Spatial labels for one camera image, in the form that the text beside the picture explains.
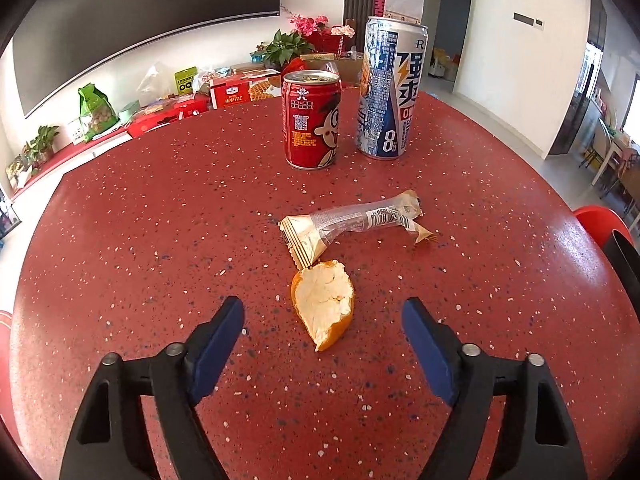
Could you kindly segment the red stool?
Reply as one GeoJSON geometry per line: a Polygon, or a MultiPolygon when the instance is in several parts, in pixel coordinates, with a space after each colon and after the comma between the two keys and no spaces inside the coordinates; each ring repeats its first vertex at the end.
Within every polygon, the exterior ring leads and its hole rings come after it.
{"type": "Polygon", "coordinates": [[[573,214],[600,248],[604,247],[613,231],[620,231],[628,242],[632,242],[625,222],[610,208],[588,205],[575,209],[573,214]]]}

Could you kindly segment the red waffle box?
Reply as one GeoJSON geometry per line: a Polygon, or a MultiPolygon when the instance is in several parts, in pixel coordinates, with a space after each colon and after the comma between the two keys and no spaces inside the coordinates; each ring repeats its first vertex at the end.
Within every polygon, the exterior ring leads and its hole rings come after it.
{"type": "Polygon", "coordinates": [[[209,85],[209,94],[213,109],[218,110],[235,104],[280,98],[281,88],[281,74],[263,68],[217,78],[209,85]]]}

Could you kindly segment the black trash bin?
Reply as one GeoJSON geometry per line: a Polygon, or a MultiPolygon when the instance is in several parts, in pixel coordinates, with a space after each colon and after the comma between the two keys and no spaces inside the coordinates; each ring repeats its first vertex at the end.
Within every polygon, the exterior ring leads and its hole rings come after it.
{"type": "Polygon", "coordinates": [[[640,256],[634,245],[619,230],[613,230],[603,245],[603,252],[616,272],[640,318],[640,256]]]}

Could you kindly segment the short red cartoon can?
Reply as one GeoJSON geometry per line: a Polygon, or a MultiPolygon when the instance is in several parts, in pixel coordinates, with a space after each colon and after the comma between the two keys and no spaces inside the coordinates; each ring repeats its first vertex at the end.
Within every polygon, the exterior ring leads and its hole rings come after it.
{"type": "Polygon", "coordinates": [[[286,161],[305,170],[333,164],[340,128],[341,78],[328,70],[298,70],[282,81],[286,161]]]}

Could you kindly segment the gold clear snack wrapper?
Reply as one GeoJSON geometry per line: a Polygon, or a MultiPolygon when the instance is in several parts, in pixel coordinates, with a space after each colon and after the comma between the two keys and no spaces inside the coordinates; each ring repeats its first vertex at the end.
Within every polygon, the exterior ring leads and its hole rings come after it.
{"type": "Polygon", "coordinates": [[[401,226],[414,236],[416,244],[434,240],[436,234],[416,221],[422,214],[418,194],[407,190],[377,202],[286,216],[279,222],[279,228],[296,268],[303,270],[313,266],[326,248],[346,232],[362,233],[401,226]]]}

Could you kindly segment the small potted plant left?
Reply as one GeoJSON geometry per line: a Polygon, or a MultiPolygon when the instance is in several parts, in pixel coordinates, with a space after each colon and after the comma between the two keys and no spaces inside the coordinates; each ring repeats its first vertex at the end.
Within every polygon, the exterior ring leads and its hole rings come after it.
{"type": "Polygon", "coordinates": [[[53,144],[59,128],[59,126],[49,125],[38,128],[37,135],[28,141],[23,148],[23,154],[30,162],[44,164],[53,157],[53,144]]]}

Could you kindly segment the large black television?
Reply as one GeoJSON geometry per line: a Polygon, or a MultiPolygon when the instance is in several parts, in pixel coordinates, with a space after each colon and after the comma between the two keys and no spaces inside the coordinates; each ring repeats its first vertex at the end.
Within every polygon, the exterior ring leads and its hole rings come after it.
{"type": "Polygon", "coordinates": [[[280,0],[37,0],[13,36],[24,114],[93,66],[199,24],[276,15],[280,0]]]}

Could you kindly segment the green snack bag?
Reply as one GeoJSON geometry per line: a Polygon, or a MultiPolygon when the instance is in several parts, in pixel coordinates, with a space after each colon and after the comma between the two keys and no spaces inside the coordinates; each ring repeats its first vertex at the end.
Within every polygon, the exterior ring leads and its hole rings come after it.
{"type": "Polygon", "coordinates": [[[119,118],[107,95],[94,84],[86,84],[78,90],[78,94],[79,120],[86,142],[118,123],[119,118]]]}

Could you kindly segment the pink flower bouquet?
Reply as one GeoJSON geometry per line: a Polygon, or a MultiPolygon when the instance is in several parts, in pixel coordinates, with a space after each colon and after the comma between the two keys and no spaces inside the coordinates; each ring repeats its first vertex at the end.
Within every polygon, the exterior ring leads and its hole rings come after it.
{"type": "Polygon", "coordinates": [[[313,16],[306,16],[288,11],[288,20],[294,30],[304,37],[310,37],[312,34],[319,34],[354,38],[356,35],[356,30],[350,25],[331,26],[329,24],[329,19],[323,14],[314,18],[313,16]]]}

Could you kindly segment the dining table with chairs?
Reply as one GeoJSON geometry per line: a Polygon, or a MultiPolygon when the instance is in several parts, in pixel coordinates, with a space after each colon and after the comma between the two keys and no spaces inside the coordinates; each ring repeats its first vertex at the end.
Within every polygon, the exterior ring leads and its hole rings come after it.
{"type": "Polygon", "coordinates": [[[612,170],[612,177],[603,185],[601,198],[605,198],[620,178],[618,175],[623,170],[629,159],[639,154],[639,144],[631,140],[626,133],[611,130],[602,118],[596,121],[593,135],[588,148],[582,155],[579,167],[588,167],[592,162],[600,162],[599,169],[591,181],[595,186],[605,175],[606,170],[612,170]]]}

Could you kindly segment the tall blue white can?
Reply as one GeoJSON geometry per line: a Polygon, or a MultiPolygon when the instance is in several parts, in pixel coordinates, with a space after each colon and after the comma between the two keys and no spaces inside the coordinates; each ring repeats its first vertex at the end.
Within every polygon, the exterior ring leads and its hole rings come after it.
{"type": "Polygon", "coordinates": [[[364,51],[357,115],[357,146],[373,158],[405,153],[418,99],[427,27],[371,16],[364,51]]]}

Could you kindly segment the green potted plant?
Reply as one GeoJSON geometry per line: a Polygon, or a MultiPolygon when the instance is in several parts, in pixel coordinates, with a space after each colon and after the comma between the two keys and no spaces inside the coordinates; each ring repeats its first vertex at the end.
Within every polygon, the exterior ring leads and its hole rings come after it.
{"type": "Polygon", "coordinates": [[[265,46],[264,62],[268,67],[282,70],[294,58],[316,50],[300,32],[282,32],[278,29],[269,44],[265,46]]]}

